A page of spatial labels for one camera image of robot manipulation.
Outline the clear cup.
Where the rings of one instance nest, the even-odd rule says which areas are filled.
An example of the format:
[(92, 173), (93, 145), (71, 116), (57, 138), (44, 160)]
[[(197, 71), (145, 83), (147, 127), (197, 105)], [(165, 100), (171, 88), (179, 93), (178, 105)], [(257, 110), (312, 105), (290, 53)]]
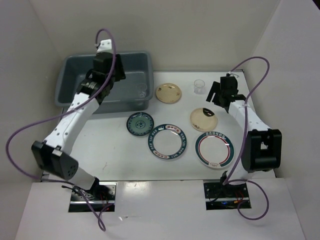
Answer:
[(198, 94), (198, 95), (201, 95), (204, 93), (205, 91), (205, 82), (201, 79), (196, 79), (194, 81), (194, 93), (195, 94)]
[(144, 98), (147, 95), (148, 87), (145, 83), (139, 83), (136, 86), (137, 94), (140, 98)]

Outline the cream plate with dark patch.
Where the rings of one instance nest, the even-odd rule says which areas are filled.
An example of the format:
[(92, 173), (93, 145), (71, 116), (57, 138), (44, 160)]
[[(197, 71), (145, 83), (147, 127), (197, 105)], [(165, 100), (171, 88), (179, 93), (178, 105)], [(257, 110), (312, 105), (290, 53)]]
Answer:
[(204, 107), (194, 109), (189, 119), (192, 127), (200, 132), (212, 131), (218, 124), (218, 118), (215, 113)]

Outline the cream plate with calligraphy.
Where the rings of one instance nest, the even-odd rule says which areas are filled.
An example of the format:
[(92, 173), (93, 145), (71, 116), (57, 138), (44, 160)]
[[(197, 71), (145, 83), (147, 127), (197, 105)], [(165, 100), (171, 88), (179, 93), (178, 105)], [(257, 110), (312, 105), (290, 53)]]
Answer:
[(178, 102), (182, 96), (181, 89), (174, 83), (164, 83), (156, 88), (156, 97), (165, 104), (174, 104)]

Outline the large teal red rimmed plate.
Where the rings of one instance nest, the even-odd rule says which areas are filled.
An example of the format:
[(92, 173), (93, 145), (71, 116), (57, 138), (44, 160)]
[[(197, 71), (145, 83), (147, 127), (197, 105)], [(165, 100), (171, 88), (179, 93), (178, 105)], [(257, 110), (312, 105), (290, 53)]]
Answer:
[(195, 153), (206, 167), (222, 170), (233, 162), (235, 149), (226, 135), (217, 131), (208, 131), (196, 139)]

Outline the small teal patterned plate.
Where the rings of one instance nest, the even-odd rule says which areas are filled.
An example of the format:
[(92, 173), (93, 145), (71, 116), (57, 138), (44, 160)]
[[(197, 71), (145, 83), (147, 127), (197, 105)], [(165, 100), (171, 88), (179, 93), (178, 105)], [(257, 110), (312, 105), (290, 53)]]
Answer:
[(154, 119), (146, 112), (136, 112), (129, 116), (126, 128), (130, 134), (142, 137), (148, 135), (154, 128)]

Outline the large navy rimmed plate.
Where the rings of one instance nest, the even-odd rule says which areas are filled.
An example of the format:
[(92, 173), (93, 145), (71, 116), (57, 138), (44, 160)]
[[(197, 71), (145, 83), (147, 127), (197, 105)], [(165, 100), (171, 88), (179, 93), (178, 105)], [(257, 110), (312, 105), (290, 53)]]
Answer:
[(150, 152), (163, 161), (180, 158), (187, 149), (187, 143), (184, 131), (174, 124), (156, 126), (147, 139)]

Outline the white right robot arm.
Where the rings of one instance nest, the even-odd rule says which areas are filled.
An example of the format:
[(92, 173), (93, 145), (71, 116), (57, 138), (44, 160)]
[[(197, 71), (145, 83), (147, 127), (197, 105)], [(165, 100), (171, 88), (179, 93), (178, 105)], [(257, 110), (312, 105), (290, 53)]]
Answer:
[(256, 172), (269, 172), (281, 165), (282, 133), (265, 124), (239, 94), (238, 81), (227, 73), (213, 82), (206, 99), (223, 108), (242, 128), (243, 137), (239, 155), (233, 167), (226, 172), (219, 191), (225, 197), (237, 191), (237, 185), (250, 180)]

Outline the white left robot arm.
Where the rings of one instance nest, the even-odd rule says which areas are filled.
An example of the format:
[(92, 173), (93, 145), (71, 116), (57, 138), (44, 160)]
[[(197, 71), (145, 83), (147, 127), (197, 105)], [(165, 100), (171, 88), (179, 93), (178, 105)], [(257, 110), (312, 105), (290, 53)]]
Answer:
[(40, 169), (72, 183), (89, 200), (106, 195), (109, 189), (83, 170), (70, 154), (87, 120), (110, 94), (114, 83), (125, 78), (120, 54), (97, 53), (93, 68), (78, 86), (66, 115), (42, 142), (35, 141), (31, 146)]

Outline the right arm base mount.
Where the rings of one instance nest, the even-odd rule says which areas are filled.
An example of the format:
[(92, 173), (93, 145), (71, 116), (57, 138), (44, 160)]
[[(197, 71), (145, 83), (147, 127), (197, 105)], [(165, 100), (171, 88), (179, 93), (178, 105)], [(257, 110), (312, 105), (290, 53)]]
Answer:
[(250, 197), (247, 185), (222, 186), (219, 180), (203, 182), (205, 205), (207, 210), (250, 209)]

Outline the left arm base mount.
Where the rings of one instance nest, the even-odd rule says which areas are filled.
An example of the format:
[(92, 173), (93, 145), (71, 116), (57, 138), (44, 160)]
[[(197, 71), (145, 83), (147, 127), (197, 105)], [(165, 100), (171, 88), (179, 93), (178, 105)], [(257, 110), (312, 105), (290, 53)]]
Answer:
[[(97, 195), (89, 194), (85, 191), (82, 194), (85, 196), (93, 210), (98, 212), (114, 212), (115, 200), (116, 200), (116, 182), (102, 182), (103, 191)], [(68, 207), (69, 213), (88, 213), (91, 209), (85, 201), (84, 197), (79, 193), (77, 189), (73, 189), (70, 196), (70, 202)]]

